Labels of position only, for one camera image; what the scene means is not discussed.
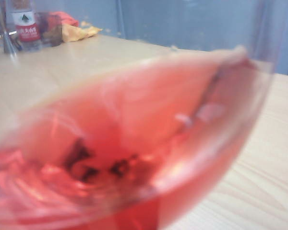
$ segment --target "orange cloth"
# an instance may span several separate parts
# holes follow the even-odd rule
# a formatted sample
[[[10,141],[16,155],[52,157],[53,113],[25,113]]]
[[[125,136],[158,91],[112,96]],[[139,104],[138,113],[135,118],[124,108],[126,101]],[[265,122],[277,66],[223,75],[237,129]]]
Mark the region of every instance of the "orange cloth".
[[[61,11],[49,12],[49,15],[59,17],[59,20],[55,19],[55,17],[48,18],[48,30],[49,31],[53,29],[55,26],[61,25],[61,24],[79,26],[79,21],[77,21],[76,19],[74,19],[73,17],[71,17],[69,14],[65,12],[61,12]]]

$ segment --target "table surface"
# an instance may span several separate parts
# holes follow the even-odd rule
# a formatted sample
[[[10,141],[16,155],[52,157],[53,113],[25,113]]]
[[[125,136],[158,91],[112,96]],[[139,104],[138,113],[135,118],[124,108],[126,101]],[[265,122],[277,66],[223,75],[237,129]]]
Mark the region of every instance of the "table surface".
[[[131,61],[170,52],[167,47],[102,35],[16,58],[1,54],[1,49],[0,138],[15,113],[53,92]],[[288,76],[275,75],[252,135],[223,180],[167,228],[194,229],[288,230]]]

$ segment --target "wine glass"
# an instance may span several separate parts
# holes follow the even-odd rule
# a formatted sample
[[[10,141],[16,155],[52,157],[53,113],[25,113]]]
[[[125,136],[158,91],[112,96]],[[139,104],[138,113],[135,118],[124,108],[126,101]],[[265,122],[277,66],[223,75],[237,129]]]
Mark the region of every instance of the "wine glass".
[[[35,9],[46,22],[34,24],[43,28],[37,41],[22,41],[35,52],[0,53],[5,230],[157,230],[187,212],[252,129],[288,8],[286,0],[12,2],[14,14],[29,21]],[[52,39],[48,15],[61,18],[59,46],[57,33],[55,47],[42,45]],[[72,17],[82,22],[64,21]],[[103,31],[75,38],[92,24]]]

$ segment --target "wood grain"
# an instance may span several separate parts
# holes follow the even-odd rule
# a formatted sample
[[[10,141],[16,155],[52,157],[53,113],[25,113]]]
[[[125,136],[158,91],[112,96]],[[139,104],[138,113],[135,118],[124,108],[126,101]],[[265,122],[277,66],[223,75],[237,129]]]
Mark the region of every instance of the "wood grain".
[[[257,125],[224,179],[167,230],[288,230],[288,76],[276,75]]]

